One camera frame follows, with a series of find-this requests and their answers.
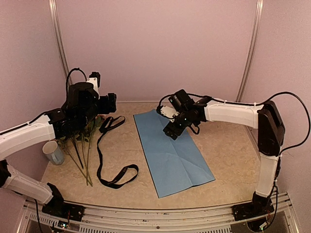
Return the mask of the blue wrapping paper sheet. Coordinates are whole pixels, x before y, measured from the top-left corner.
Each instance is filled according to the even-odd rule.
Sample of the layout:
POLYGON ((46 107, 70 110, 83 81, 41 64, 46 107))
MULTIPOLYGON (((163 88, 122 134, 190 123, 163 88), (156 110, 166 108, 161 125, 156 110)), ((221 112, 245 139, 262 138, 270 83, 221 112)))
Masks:
POLYGON ((135 114, 134 121, 159 198, 215 180, 187 131, 176 140, 166 136, 169 120, 155 110, 135 114))

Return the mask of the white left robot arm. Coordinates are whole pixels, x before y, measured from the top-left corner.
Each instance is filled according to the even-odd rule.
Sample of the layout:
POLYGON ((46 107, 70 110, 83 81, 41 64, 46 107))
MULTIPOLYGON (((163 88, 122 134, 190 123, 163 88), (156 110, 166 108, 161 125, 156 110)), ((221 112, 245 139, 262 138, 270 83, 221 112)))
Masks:
POLYGON ((41 113, 35 119, 0 133, 0 186, 20 195, 33 198, 58 216, 68 211, 57 187, 37 181, 7 163, 10 155, 46 141, 74 136, 83 131, 97 115, 116 111, 115 93, 100 96, 93 81, 79 82, 69 86, 65 103, 41 113))

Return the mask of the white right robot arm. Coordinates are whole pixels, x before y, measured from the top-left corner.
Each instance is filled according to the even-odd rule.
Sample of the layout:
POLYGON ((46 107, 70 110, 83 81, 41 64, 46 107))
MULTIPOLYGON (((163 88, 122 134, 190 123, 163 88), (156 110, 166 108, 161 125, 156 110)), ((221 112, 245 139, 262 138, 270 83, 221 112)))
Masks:
POLYGON ((169 119, 165 135, 176 140, 189 127, 193 129, 202 122, 228 122, 252 127, 258 131, 260 155, 259 179, 248 205, 252 215, 264 211, 272 194, 280 171, 280 151, 284 141, 285 127, 273 101, 264 104, 227 102, 212 97, 198 101, 185 96, 169 98, 171 107, 160 105, 156 111, 169 119))

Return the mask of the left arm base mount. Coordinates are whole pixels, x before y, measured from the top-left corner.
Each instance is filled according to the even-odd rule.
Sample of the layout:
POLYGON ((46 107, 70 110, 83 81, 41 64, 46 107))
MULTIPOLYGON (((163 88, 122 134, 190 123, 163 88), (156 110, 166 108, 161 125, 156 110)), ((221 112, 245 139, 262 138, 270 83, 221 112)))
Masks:
POLYGON ((55 185, 51 183, 47 183, 47 185, 52 191, 52 199, 47 204, 43 205, 42 212, 51 216, 81 222, 85 207, 65 202, 55 185))

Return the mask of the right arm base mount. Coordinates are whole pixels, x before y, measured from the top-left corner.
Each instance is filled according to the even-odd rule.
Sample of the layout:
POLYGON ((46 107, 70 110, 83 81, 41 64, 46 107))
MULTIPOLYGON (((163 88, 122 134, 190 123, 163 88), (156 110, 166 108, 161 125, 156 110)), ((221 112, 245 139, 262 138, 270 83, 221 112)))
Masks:
POLYGON ((247 203, 236 204, 232 206, 235 221, 253 218, 273 212, 275 209, 271 201, 271 194, 268 197, 262 197, 253 193, 252 200, 247 203))

